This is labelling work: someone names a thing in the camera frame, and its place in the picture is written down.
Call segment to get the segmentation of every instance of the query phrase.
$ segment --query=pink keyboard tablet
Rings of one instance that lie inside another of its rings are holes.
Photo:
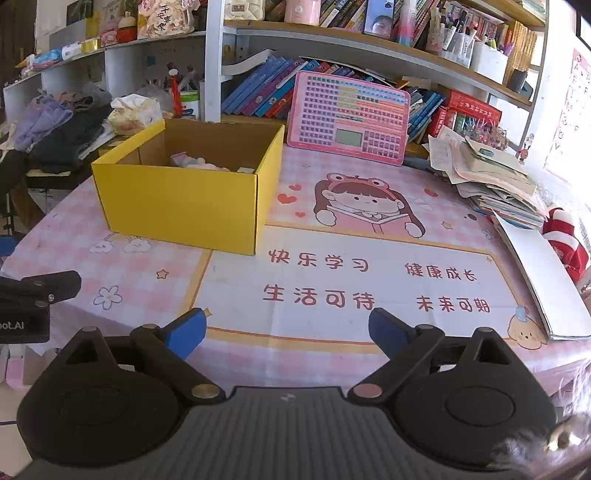
[[[410,96],[335,75],[298,72],[287,144],[401,165]]]

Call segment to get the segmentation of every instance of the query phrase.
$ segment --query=pink bottle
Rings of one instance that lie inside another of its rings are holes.
[[[320,0],[287,0],[285,22],[318,26]]]

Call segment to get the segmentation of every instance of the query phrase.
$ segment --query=yellow box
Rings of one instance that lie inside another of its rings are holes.
[[[281,170],[284,127],[162,120],[92,163],[109,229],[255,255]],[[171,166],[186,152],[227,171]],[[237,173],[240,167],[254,174]]]

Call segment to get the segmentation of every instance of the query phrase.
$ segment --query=gray ribbed panel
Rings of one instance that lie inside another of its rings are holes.
[[[522,480],[522,476],[441,466],[407,446],[383,411],[355,407],[331,387],[238,388],[222,405],[192,409],[166,444],[140,459],[95,470],[38,460],[16,479]]]

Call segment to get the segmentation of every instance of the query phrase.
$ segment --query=red and white striped toy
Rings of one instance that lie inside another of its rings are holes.
[[[589,255],[574,236],[574,220],[562,208],[550,210],[550,218],[542,227],[542,235],[563,263],[570,278],[576,283],[583,275]]]

